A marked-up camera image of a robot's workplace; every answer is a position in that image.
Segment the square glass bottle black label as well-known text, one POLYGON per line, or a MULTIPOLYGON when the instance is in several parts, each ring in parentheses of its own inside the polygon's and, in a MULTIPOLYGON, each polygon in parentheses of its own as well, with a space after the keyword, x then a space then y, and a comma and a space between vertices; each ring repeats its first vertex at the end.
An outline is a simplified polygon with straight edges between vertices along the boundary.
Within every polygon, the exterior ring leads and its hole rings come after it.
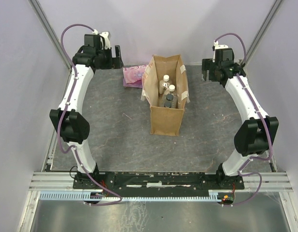
POLYGON ((161 101, 160 104, 159 104, 159 107, 175 109, 176 108, 176 101, 168 101, 168 100, 161 101))

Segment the beige canvas tote bag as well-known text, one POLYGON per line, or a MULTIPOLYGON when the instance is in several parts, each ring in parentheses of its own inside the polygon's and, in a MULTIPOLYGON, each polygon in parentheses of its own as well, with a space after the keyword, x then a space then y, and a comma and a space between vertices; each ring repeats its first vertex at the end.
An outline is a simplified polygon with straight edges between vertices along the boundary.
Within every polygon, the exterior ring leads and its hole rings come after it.
POLYGON ((186 68, 180 54, 162 57, 153 55, 142 76, 142 100, 150 105, 151 133, 178 136, 184 117, 185 104, 189 103, 186 68), (161 105, 159 82, 168 75, 175 85, 177 101, 174 108, 161 105))

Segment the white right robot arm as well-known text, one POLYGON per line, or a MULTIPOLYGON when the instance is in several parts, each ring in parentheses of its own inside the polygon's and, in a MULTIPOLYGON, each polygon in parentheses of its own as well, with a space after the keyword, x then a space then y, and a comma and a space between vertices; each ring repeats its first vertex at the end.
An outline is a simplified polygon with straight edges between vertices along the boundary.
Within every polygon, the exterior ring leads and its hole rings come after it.
POLYGON ((234 136, 235 149, 209 177, 221 189, 242 180, 243 169, 254 160, 268 161, 279 121, 260 106, 249 87, 243 65, 235 62, 234 52, 227 45, 214 45, 213 58, 202 60, 204 80, 218 82, 232 97, 242 125, 234 136))

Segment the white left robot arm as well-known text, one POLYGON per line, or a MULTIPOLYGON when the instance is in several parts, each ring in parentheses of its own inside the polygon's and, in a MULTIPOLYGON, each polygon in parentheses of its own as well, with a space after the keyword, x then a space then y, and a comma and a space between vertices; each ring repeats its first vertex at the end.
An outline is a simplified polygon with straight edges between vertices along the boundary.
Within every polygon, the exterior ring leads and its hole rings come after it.
POLYGON ((120 46, 110 44, 108 31, 85 34, 84 45, 72 58, 71 79, 67 92, 57 109, 50 111, 50 119, 63 140, 72 150, 77 162, 77 171, 86 174, 84 183, 91 189, 100 185, 101 177, 89 145, 89 122, 82 115, 83 102, 90 81, 96 70, 123 68, 120 46))

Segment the square glass bottle yellow label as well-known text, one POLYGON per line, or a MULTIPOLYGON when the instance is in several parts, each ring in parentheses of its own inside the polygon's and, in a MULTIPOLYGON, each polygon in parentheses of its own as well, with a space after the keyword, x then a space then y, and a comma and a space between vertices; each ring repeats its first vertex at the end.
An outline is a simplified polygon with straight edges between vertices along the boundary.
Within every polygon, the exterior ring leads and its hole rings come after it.
POLYGON ((172 102, 172 101, 175 102, 175 101, 177 101, 177 96, 172 93, 164 94, 162 96, 162 100, 169 101, 169 102, 172 102))

